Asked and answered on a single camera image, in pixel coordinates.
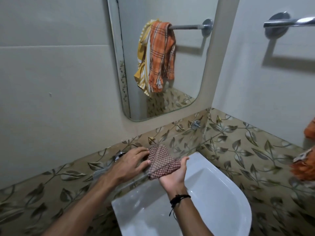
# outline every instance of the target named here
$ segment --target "white sink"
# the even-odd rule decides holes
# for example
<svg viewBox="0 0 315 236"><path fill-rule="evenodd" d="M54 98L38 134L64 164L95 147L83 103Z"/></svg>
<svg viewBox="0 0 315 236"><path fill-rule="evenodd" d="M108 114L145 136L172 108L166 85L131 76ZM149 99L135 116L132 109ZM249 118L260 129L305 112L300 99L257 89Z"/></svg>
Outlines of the white sink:
<svg viewBox="0 0 315 236"><path fill-rule="evenodd" d="M247 236L252 214L243 192L199 152L187 161L185 185L215 236ZM169 199L158 180L112 201L123 236L180 236Z"/></svg>

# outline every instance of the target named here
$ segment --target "checkered cloth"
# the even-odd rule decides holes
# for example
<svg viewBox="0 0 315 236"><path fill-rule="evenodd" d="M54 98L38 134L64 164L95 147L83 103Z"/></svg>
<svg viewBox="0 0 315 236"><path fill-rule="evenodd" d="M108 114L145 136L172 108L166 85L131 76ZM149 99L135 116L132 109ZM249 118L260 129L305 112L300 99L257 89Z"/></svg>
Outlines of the checkered cloth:
<svg viewBox="0 0 315 236"><path fill-rule="evenodd" d="M180 168L180 159L172 158L166 146L153 145L149 151L148 160L151 164L146 172L150 180L169 175Z"/></svg>
<svg viewBox="0 0 315 236"><path fill-rule="evenodd" d="M163 78L174 79L175 35L168 28L169 22L155 21L150 31L150 73L151 92L163 90Z"/></svg>

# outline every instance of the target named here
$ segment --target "black wrist bracelet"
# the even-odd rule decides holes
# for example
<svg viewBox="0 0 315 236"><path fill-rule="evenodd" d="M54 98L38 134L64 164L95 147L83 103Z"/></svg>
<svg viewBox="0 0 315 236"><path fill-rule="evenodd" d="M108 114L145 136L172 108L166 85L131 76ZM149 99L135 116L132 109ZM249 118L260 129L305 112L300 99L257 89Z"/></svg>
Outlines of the black wrist bracelet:
<svg viewBox="0 0 315 236"><path fill-rule="evenodd" d="M179 204L182 199L185 199L185 198L191 198L191 197L190 197L190 195L188 195L188 194L177 194L177 195L175 195L174 198L172 198L172 200L170 201L172 210L171 210L171 212L169 213L169 216L171 216L171 213L172 213L174 207L175 207L177 204Z"/></svg>

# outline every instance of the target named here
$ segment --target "towel rack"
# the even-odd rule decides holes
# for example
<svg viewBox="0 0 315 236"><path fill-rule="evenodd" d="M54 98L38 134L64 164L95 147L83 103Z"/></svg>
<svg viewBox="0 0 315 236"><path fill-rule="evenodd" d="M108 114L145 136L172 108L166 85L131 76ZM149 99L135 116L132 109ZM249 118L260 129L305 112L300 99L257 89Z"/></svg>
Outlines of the towel rack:
<svg viewBox="0 0 315 236"><path fill-rule="evenodd" d="M288 31L289 27L315 26L315 17L306 17L301 19L290 18L290 14L286 11L273 15L264 23L267 37L279 38Z"/></svg>
<svg viewBox="0 0 315 236"><path fill-rule="evenodd" d="M205 19L202 25L172 25L170 30L201 30L203 36L210 35L213 27L211 19Z"/></svg>

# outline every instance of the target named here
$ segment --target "hand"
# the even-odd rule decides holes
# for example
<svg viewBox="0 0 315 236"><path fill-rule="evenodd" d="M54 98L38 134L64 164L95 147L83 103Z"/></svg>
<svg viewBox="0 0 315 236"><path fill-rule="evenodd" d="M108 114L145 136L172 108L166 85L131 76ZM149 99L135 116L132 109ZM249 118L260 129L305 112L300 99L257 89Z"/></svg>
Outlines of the hand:
<svg viewBox="0 0 315 236"><path fill-rule="evenodd" d="M113 187L127 182L140 174L147 168L151 161L143 161L138 167L138 162L149 154L149 149L145 147L137 147L128 151L103 175L100 180L111 183Z"/></svg>
<svg viewBox="0 0 315 236"><path fill-rule="evenodd" d="M159 178L161 186L165 189L170 199L174 198L177 194L187 194L185 187L185 174L186 174L186 162L189 160L188 156L185 156L180 161L180 168L174 171L172 174Z"/></svg>

